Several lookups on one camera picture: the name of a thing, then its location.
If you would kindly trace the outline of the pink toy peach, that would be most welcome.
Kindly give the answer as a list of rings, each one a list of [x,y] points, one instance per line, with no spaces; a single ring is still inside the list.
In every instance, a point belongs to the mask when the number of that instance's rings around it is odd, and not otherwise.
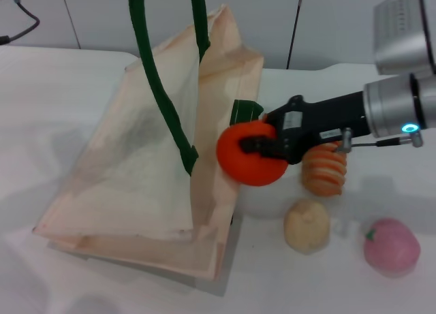
[[[401,221],[383,218],[375,221],[364,236],[364,258],[384,275],[398,277],[411,272],[418,263],[420,243]]]

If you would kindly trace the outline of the beige toy potato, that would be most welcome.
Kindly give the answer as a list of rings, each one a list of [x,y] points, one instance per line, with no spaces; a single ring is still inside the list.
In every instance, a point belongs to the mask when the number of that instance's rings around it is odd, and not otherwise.
[[[283,219],[286,243],[303,254],[323,248],[330,238],[330,215],[326,207],[314,200],[300,199],[291,206]]]

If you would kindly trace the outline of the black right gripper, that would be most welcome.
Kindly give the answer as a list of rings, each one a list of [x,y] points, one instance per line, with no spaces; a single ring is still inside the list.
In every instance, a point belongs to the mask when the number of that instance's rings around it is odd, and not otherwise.
[[[242,152],[284,159],[290,165],[300,163],[314,146],[342,140],[344,129],[350,128],[354,137],[370,134],[362,91],[315,103],[296,95],[265,114],[262,122],[275,128],[276,139],[261,135],[241,138]]]

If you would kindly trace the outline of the orange toy fruit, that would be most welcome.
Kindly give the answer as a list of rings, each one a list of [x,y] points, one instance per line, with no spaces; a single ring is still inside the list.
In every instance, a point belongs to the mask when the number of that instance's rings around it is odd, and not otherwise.
[[[274,139],[275,129],[261,120],[232,125],[220,135],[216,156],[221,169],[236,182],[261,187],[281,178],[288,163],[283,159],[263,157],[259,152],[245,153],[240,141],[257,136]]]

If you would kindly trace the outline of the white handbag with green handles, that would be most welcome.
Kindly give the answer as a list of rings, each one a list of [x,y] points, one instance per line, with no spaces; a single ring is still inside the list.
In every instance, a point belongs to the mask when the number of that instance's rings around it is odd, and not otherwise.
[[[152,47],[144,0],[129,0],[140,58],[34,233],[62,251],[215,280],[239,186],[221,133],[262,113],[263,56],[228,6],[191,0],[193,24]]]

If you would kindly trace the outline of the orange striped spiral bread toy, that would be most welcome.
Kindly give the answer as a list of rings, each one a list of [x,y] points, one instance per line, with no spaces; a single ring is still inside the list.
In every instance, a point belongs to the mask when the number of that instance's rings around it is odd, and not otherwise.
[[[340,142],[329,142],[309,149],[302,158],[301,182],[313,195],[341,195],[347,173],[347,155],[336,152]]]

